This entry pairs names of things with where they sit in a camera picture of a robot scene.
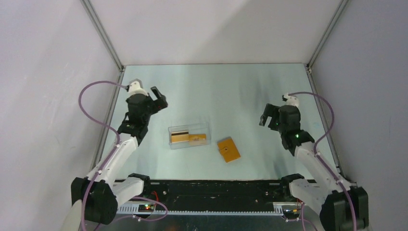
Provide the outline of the clear plastic card box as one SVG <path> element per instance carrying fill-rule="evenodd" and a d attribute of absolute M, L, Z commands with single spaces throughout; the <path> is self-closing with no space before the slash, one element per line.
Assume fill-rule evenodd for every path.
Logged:
<path fill-rule="evenodd" d="M 196 123 L 168 128 L 170 149 L 183 149 L 211 143 L 209 123 Z"/>

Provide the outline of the orange card holder wallet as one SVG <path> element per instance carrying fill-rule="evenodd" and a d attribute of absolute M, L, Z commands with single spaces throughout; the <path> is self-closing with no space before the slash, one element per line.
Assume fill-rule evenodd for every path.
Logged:
<path fill-rule="evenodd" d="M 241 157 L 232 137 L 227 137 L 218 141 L 217 147 L 219 149 L 219 153 L 221 154 L 226 163 L 232 162 Z"/>

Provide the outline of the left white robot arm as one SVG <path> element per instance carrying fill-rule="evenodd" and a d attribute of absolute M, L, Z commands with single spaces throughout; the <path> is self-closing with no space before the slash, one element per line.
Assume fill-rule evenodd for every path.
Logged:
<path fill-rule="evenodd" d="M 151 87 L 155 100 L 142 87 L 128 86 L 127 91 L 128 111 L 119 128 L 114 130 L 116 140 L 111 151 L 85 177 L 76 177 L 71 183 L 72 203 L 81 201 L 79 222 L 83 230 L 86 221 L 110 224 L 119 206 L 135 196 L 144 201 L 152 194 L 152 187 L 137 175 L 129 175 L 119 184 L 115 184 L 115 180 L 141 145 L 151 116 L 167 108 L 168 103 L 156 86 Z"/>

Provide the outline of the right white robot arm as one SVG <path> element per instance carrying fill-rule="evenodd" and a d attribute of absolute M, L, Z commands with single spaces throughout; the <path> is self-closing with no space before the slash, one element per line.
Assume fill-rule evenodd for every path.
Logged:
<path fill-rule="evenodd" d="M 316 186 L 300 174 L 283 177 L 280 196 L 285 201 L 295 198 L 306 203 L 316 214 L 326 231 L 359 231 L 369 226 L 368 194 L 353 186 L 315 148 L 315 140 L 301 129 L 301 115 L 294 105 L 266 104 L 259 124 L 280 134 L 285 150 L 308 170 Z"/>

